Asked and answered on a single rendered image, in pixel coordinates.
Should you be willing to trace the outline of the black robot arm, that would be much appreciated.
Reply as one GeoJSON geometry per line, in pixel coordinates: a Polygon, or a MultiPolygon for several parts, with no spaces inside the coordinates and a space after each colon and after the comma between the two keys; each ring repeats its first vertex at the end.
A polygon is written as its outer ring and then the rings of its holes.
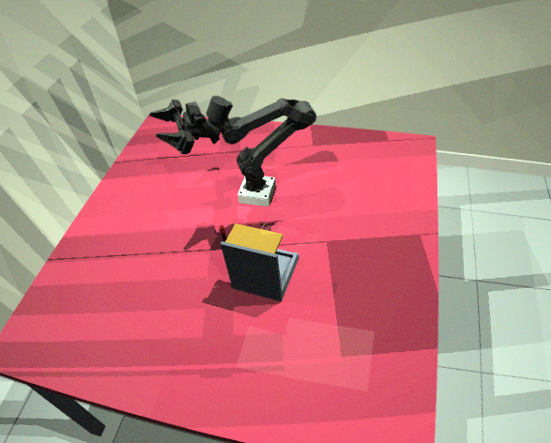
{"type": "Polygon", "coordinates": [[[285,115],[286,120],[273,131],[258,146],[245,147],[238,152],[237,165],[245,176],[246,183],[243,189],[260,192],[267,182],[261,167],[264,158],[278,145],[281,145],[297,130],[305,130],[316,120],[316,114],[307,101],[296,99],[278,99],[269,106],[244,116],[229,118],[233,108],[231,101],[218,96],[211,97],[206,115],[201,115],[197,102],[186,103],[186,112],[191,121],[190,129],[196,129],[206,123],[206,132],[203,137],[210,138],[215,145],[220,141],[220,134],[229,145],[234,145],[244,139],[246,135],[262,125],[285,115]]]}

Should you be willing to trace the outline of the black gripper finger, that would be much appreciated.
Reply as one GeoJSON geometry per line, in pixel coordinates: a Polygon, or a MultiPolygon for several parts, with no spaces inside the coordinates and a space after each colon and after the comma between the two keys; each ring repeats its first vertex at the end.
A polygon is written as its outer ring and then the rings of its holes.
{"type": "Polygon", "coordinates": [[[171,101],[168,107],[154,111],[154,112],[150,112],[150,115],[159,120],[162,120],[162,121],[165,120],[169,122],[174,109],[175,109],[175,106],[171,101]]]}
{"type": "Polygon", "coordinates": [[[157,133],[156,137],[164,141],[166,144],[173,146],[179,151],[185,139],[183,130],[177,133],[157,133]]]}

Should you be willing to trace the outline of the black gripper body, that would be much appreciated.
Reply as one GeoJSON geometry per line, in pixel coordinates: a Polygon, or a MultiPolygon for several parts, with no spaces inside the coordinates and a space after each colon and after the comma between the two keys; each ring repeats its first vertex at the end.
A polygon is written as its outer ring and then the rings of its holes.
{"type": "Polygon", "coordinates": [[[182,143],[182,146],[179,149],[180,154],[187,155],[191,153],[191,149],[194,144],[194,139],[198,140],[199,137],[203,137],[206,132],[206,123],[204,125],[201,125],[200,127],[196,129],[190,129],[191,121],[189,120],[187,115],[183,115],[181,117],[181,112],[183,111],[181,104],[179,102],[179,99],[172,99],[172,102],[175,106],[175,109],[172,113],[172,116],[170,118],[170,121],[176,122],[176,125],[178,127],[178,131],[184,132],[185,139],[182,143]],[[194,139],[193,139],[194,137],[194,139]]]}

